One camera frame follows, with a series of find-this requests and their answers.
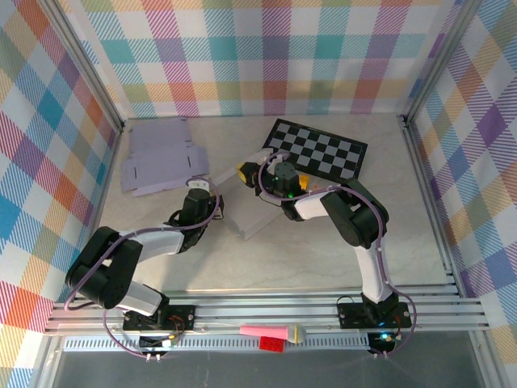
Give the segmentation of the wide aluminium frame rail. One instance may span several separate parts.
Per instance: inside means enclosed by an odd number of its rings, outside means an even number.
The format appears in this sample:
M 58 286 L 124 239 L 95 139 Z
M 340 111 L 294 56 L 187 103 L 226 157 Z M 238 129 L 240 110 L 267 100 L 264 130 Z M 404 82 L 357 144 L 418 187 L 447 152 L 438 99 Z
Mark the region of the wide aluminium frame rail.
M 481 301 L 461 297 L 455 285 L 404 287 L 413 302 L 410 317 L 418 331 L 484 331 L 489 320 Z M 358 289 L 230 289 L 169 292 L 171 304 L 193 305 L 194 333 L 235 334 L 244 324 L 299 323 L 310 334 L 339 331 L 337 304 L 359 304 Z M 67 311 L 56 304 L 46 335 L 94 335 L 106 323 L 119 334 L 123 314 L 97 306 Z

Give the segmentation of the lilac paper box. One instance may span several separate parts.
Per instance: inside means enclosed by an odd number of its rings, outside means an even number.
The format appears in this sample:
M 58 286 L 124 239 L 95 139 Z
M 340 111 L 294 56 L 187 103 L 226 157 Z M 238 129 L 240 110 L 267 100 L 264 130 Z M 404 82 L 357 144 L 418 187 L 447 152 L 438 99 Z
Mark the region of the lilac paper box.
M 209 173 L 207 152 L 192 140 L 186 118 L 147 120 L 134 125 L 128 139 L 120 184 L 134 197 L 178 188 Z

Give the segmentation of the large red toy brick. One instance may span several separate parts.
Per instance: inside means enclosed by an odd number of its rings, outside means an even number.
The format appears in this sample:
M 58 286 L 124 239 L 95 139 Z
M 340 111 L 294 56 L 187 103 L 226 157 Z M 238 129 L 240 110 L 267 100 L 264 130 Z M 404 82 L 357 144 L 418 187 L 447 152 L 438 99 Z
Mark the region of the large red toy brick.
M 282 353 L 284 351 L 284 346 L 284 339 L 261 336 L 258 347 L 262 351 Z

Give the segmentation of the pink toy microphone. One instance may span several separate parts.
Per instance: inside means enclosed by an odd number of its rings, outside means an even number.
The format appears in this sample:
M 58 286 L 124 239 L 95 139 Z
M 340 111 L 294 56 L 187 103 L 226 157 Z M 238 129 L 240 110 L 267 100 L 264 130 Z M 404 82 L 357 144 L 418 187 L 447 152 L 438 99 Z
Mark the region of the pink toy microphone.
M 305 328 L 300 324 L 282 326 L 243 325 L 239 328 L 239 334 L 285 340 L 291 344 L 302 344 L 307 336 Z

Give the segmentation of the white paper box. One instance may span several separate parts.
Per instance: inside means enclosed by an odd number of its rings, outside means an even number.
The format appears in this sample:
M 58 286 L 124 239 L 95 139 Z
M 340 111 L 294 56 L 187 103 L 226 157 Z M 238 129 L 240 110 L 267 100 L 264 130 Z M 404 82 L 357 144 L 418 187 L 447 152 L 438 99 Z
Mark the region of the white paper box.
M 284 211 L 279 201 L 256 196 L 255 190 L 241 180 L 237 168 L 218 175 L 213 183 L 223 198 L 223 221 L 233 233 L 248 240 Z

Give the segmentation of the narrow aluminium frame rail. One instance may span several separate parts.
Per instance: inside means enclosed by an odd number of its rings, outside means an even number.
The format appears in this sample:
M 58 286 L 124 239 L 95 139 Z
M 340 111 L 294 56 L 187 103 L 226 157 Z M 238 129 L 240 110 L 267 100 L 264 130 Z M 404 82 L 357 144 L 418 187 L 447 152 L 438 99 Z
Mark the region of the narrow aluminium frame rail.
M 435 203 L 435 198 L 431 190 L 431 185 L 427 179 L 427 173 L 424 168 L 423 160 L 418 152 L 417 142 L 415 140 L 411 125 L 407 123 L 405 116 L 397 116 L 397 122 L 401 129 L 403 140 L 408 150 L 411 164 L 418 181 L 418 186 L 423 198 L 423 202 L 427 211 L 427 216 L 431 223 L 431 229 L 438 247 L 443 268 L 448 275 L 451 275 L 454 284 L 458 290 L 460 297 L 466 297 L 466 291 L 463 282 L 457 270 L 456 262 L 452 257 L 452 249 L 446 237 L 443 223 L 439 217 L 439 210 Z
M 91 237 L 93 235 L 95 230 L 99 227 L 99 224 L 101 221 L 103 208 L 104 208 L 104 205 L 106 202 L 108 190 L 109 190 L 110 183 L 111 183 L 111 177 L 113 174 L 113 170 L 115 168 L 116 159 L 118 157 L 118 153 L 119 153 L 119 149 L 120 149 L 120 141 L 124 134 L 124 130 L 125 130 L 125 122 L 123 121 L 121 123 L 121 127 L 119 129 L 117 129 L 116 135 L 114 137 L 113 147 L 111 149 L 111 153 L 109 154 L 110 158 L 107 160 L 108 161 L 107 169 L 105 170 L 103 182 L 101 185 L 101 191 L 99 192 L 99 202 L 98 202 L 97 206 L 95 207 L 95 211 L 93 213 L 93 218 L 90 223 L 90 231 L 88 234 L 89 237 Z

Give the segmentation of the black grey chessboard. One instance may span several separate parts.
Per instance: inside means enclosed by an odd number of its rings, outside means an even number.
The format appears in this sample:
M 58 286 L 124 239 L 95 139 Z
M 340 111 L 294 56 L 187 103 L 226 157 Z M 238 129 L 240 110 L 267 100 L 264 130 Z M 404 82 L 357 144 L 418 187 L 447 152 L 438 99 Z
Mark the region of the black grey chessboard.
M 289 153 L 298 171 L 335 183 L 359 177 L 368 145 L 364 142 L 278 119 L 265 148 Z

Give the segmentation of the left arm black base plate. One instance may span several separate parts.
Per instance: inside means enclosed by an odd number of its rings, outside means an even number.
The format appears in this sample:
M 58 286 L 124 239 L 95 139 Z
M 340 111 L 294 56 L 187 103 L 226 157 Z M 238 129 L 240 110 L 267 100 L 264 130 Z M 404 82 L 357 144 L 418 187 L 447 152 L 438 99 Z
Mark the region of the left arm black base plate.
M 125 331 L 191 331 L 194 327 L 195 308 L 194 305 L 165 304 L 150 316 L 129 311 L 124 314 L 123 329 Z

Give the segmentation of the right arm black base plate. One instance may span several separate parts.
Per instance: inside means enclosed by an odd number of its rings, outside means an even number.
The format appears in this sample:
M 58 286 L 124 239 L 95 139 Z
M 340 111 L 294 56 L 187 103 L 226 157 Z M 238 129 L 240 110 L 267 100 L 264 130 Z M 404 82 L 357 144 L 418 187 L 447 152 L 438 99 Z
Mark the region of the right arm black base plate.
M 341 329 L 398 329 L 411 328 L 412 319 L 409 307 L 405 302 L 399 302 L 387 318 L 374 323 L 364 312 L 362 303 L 337 304 L 338 321 Z

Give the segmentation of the aluminium frame post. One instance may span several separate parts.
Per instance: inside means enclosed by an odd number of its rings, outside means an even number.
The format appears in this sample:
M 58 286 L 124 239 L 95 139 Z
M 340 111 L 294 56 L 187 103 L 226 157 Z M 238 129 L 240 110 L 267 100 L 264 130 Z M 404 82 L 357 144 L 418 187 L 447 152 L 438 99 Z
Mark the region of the aluminium frame post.
M 118 133 L 124 131 L 124 120 L 116 109 L 115 104 L 111 100 L 106 87 L 103 85 L 101 78 L 81 41 L 78 38 L 71 22 L 66 13 L 63 11 L 58 0 L 36 0 L 42 8 L 45 15 L 48 17 L 50 23 L 57 30 L 61 41 L 67 49 L 74 64 L 77 66 L 81 75 L 86 79 L 86 83 L 92 91 L 92 94 L 99 101 L 99 106 L 107 115 L 110 123 L 116 128 Z
M 412 71 L 408 97 L 401 103 L 400 117 L 404 124 L 415 121 L 482 2 L 443 0 L 422 47 L 422 57 Z

